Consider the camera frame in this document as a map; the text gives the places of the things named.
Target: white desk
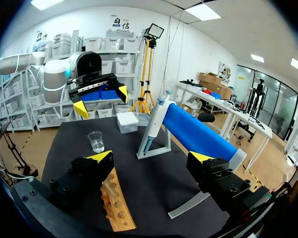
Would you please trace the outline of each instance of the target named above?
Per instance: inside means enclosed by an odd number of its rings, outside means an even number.
[[[257,149],[256,153],[253,155],[253,157],[250,159],[246,170],[244,171],[244,173],[246,171],[249,170],[249,168],[256,162],[256,160],[258,159],[259,155],[262,153],[262,151],[264,150],[265,146],[267,145],[269,139],[273,138],[273,132],[271,130],[271,128],[269,128],[267,125],[265,125],[264,123],[261,122],[261,124],[263,125],[264,129],[257,124],[257,122],[255,121],[255,119],[253,119],[249,114],[244,114],[242,112],[237,112],[234,111],[234,116],[232,119],[232,122],[230,124],[230,126],[227,129],[227,132],[225,133],[225,135],[228,135],[229,130],[231,129],[231,125],[233,124],[233,122],[235,121],[235,118],[238,117],[238,121],[236,122],[236,125],[231,133],[231,136],[229,137],[228,141],[231,140],[232,136],[234,135],[234,132],[236,130],[236,127],[238,125],[238,122],[241,120],[242,122],[249,124],[251,127],[255,128],[256,131],[261,132],[263,135],[265,135],[265,139],[262,141],[261,145],[259,146],[259,148]]]
[[[184,99],[185,93],[188,92],[191,95],[196,96],[196,97],[202,99],[203,101],[211,103],[211,104],[215,105],[216,107],[225,111],[227,113],[227,118],[226,118],[225,123],[222,128],[219,128],[218,126],[214,125],[213,123],[209,123],[209,124],[220,132],[221,137],[223,137],[223,138],[227,137],[227,134],[229,133],[229,129],[232,127],[231,121],[232,121],[233,114],[235,112],[234,110],[232,110],[231,108],[229,108],[227,106],[224,106],[223,103],[221,102],[221,100],[214,99],[214,98],[211,98],[211,97],[205,95],[204,93],[202,93],[201,88],[199,88],[199,87],[195,87],[195,86],[192,86],[189,84],[177,82],[175,84],[175,89],[176,89],[176,91],[175,91],[174,95],[176,95],[176,97],[178,96],[178,94],[177,94],[178,89],[181,89],[184,91],[183,95],[182,95],[181,102],[180,102],[180,106],[183,104],[183,99]]]

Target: yellow tripod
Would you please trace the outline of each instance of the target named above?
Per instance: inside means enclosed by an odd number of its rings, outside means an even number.
[[[139,112],[140,113],[148,113],[148,114],[150,114],[150,110],[148,108],[148,98],[149,97],[150,97],[150,100],[151,100],[152,105],[154,106],[154,102],[153,102],[153,98],[152,98],[152,95],[151,95],[151,91],[149,89],[150,89],[150,78],[151,78],[151,70],[152,70],[153,49],[155,48],[155,46],[156,46],[155,39],[151,39],[151,40],[150,39],[147,39],[147,41],[146,41],[146,50],[145,50],[145,60],[144,60],[143,76],[142,76],[142,80],[140,81],[140,84],[141,84],[140,96],[141,97],[139,97],[137,99],[136,103],[130,109],[131,112],[139,104]],[[145,76],[146,76],[146,67],[147,67],[147,59],[148,59],[149,47],[151,48],[151,51],[150,51],[150,60],[149,60],[148,79],[146,80],[147,90],[144,91],[144,84],[145,84]]]

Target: ceiling light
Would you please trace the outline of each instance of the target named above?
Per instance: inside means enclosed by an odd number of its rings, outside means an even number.
[[[64,0],[32,0],[31,4],[40,10],[44,10],[62,1]]]
[[[213,20],[221,18],[215,11],[210,9],[206,4],[200,4],[186,9],[188,13],[194,15],[201,21]]]
[[[263,58],[263,57],[256,56],[256,55],[252,55],[252,54],[250,54],[250,56],[252,56],[252,59],[253,59],[253,60],[257,60],[257,61],[259,61],[259,62],[264,63],[264,58]]]
[[[291,66],[293,66],[293,67],[295,67],[296,69],[298,69],[298,60],[296,60],[296,59],[292,59],[292,62],[290,63],[291,64]]]

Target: glass wall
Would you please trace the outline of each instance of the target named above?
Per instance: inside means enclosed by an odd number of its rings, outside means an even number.
[[[258,119],[284,140],[292,120],[296,120],[297,92],[269,75],[238,65],[234,82],[236,103],[248,105],[251,89],[257,87],[260,79],[264,80],[265,97]]]

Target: black table surface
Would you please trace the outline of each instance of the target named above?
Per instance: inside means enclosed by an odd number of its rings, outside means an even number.
[[[138,127],[136,132],[121,134],[116,117],[62,123],[50,148],[42,182],[49,185],[50,179],[64,174],[76,157],[95,154],[87,135],[91,131],[101,131],[105,151],[113,151],[119,184],[137,226],[125,233],[202,238],[218,232],[229,215],[222,212],[211,197],[181,216],[169,218],[169,211],[200,190],[186,169],[186,155],[173,141],[171,152],[137,159],[145,129]],[[151,149],[160,148],[164,143],[165,133],[161,129]],[[94,227],[112,231],[102,206],[100,191],[96,190],[71,215]]]

